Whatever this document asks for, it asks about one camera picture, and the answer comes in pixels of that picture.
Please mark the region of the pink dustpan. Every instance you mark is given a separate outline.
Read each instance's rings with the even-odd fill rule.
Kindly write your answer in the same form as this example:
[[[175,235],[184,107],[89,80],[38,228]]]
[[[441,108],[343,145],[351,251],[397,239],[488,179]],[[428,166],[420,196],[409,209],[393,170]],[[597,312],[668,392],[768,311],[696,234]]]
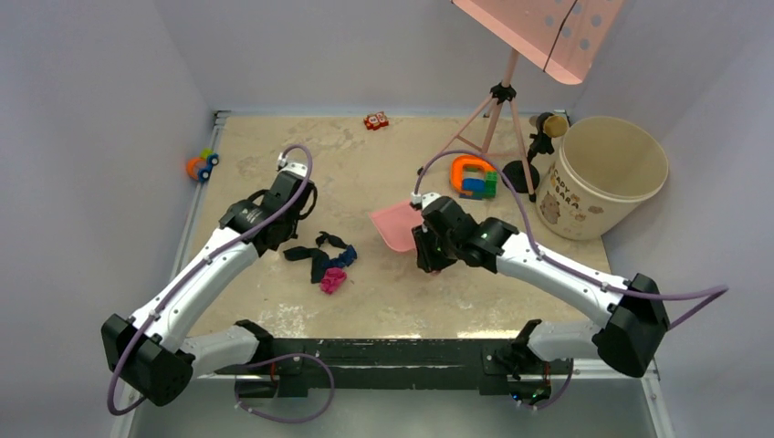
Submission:
[[[409,201],[369,213],[384,243],[393,251],[404,253],[415,249],[413,229],[423,222],[421,213]]]

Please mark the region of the dark blue paper scrap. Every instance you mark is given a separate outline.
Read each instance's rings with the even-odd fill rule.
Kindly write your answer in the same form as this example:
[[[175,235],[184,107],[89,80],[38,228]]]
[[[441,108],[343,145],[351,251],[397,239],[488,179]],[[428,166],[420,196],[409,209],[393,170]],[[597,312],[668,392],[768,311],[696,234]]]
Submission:
[[[322,267],[327,270],[331,268],[344,269],[351,266],[358,258],[357,251],[352,245],[348,245],[339,255],[328,258],[324,261]]]

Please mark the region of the round magenta paper ball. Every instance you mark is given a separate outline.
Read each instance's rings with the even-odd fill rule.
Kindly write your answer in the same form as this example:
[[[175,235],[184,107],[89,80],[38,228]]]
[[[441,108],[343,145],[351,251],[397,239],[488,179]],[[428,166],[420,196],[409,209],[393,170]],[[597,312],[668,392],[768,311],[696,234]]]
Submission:
[[[330,267],[325,271],[323,278],[320,280],[319,288],[323,293],[331,295],[340,288],[347,280],[347,277],[347,273],[342,268]]]

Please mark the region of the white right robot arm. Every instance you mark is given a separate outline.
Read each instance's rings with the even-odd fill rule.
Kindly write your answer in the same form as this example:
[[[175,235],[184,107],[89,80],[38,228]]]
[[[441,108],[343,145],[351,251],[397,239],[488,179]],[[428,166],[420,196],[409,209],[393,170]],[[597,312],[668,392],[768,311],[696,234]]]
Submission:
[[[506,361],[525,371],[545,362],[599,359],[628,377],[642,377],[669,329],[656,283],[638,274],[614,276],[534,244],[513,224],[489,217],[476,221],[452,198],[413,194],[420,212],[413,228],[417,265],[439,272],[458,261],[526,282],[585,316],[582,322],[531,320],[512,342]]]

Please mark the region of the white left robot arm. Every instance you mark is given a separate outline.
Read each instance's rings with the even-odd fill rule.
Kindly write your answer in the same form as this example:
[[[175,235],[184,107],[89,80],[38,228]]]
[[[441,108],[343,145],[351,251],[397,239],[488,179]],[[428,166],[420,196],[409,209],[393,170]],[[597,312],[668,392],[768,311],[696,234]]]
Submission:
[[[214,335],[190,337],[189,331],[244,270],[296,237],[301,211],[315,190],[309,176],[304,164],[279,168],[269,189],[229,206],[204,247],[160,293],[126,318],[108,317],[100,335],[111,371],[111,413],[129,412],[114,401],[121,381],[142,401],[164,406],[202,375],[231,366],[251,373],[269,367],[270,337],[250,321]]]

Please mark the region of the blue duplo block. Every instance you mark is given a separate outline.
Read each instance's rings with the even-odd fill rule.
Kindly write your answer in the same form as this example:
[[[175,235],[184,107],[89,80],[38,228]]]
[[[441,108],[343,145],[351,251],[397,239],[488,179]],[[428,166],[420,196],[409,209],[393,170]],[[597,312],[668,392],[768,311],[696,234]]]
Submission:
[[[464,199],[482,200],[486,194],[486,182],[477,178],[464,178],[459,196]]]

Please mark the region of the orange toy car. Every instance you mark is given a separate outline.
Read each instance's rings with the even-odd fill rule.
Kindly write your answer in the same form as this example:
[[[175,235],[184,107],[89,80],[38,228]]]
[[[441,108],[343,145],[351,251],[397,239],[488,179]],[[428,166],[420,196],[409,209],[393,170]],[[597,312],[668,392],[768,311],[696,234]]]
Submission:
[[[199,183],[206,183],[213,168],[220,162],[219,154],[212,149],[204,149],[196,157],[191,158],[185,166],[186,174]]]

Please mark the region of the green duplo block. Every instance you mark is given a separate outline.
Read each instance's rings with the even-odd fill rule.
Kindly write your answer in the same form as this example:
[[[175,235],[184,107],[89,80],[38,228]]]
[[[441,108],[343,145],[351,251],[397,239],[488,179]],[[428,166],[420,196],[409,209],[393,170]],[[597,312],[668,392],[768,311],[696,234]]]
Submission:
[[[498,174],[497,172],[487,172],[484,178],[484,198],[494,198],[497,194]]]

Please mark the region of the black microphone stand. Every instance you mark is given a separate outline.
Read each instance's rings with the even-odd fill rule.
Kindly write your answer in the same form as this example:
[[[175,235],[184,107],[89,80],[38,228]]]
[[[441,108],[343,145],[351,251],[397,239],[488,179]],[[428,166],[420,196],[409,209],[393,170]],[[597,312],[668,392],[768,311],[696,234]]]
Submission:
[[[555,151],[553,140],[562,137],[570,127],[569,122],[563,116],[553,112],[543,112],[529,119],[529,124],[536,129],[529,134],[531,143],[528,146],[527,164],[532,186],[537,189],[540,181],[538,169],[532,164],[539,154],[553,154]],[[513,185],[517,193],[528,192],[526,171],[521,160],[509,162],[503,168],[507,180]]]

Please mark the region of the cream cartoon bucket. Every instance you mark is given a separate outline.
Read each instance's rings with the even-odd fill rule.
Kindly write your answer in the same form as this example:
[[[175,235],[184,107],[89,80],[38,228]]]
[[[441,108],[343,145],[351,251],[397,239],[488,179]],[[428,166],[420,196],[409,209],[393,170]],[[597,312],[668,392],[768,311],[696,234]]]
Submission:
[[[613,229],[663,188],[669,161],[634,123],[595,116],[572,124],[536,190],[536,214],[561,237],[585,241]]]

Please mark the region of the pink music stand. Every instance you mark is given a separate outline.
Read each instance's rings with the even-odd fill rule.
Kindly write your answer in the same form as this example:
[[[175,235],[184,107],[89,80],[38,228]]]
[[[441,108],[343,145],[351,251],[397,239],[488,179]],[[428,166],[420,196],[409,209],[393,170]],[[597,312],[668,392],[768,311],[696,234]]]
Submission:
[[[528,169],[528,152],[518,120],[518,94],[513,79],[518,62],[527,61],[556,82],[575,86],[588,76],[616,18],[622,0],[459,0],[458,9],[509,47],[502,79],[493,86],[463,125],[440,149],[456,141],[487,155],[503,108],[511,112],[528,198],[537,200],[537,182]]]

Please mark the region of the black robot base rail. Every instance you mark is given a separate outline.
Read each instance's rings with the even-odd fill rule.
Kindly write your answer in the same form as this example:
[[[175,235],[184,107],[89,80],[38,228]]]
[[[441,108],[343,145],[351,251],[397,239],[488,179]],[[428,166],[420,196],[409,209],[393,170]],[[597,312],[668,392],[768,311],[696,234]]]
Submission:
[[[259,359],[277,365],[221,369],[222,375],[265,376],[267,388],[248,397],[305,397],[312,389],[477,391],[541,400],[571,372],[568,360],[542,362],[510,339],[286,339],[275,338]]]

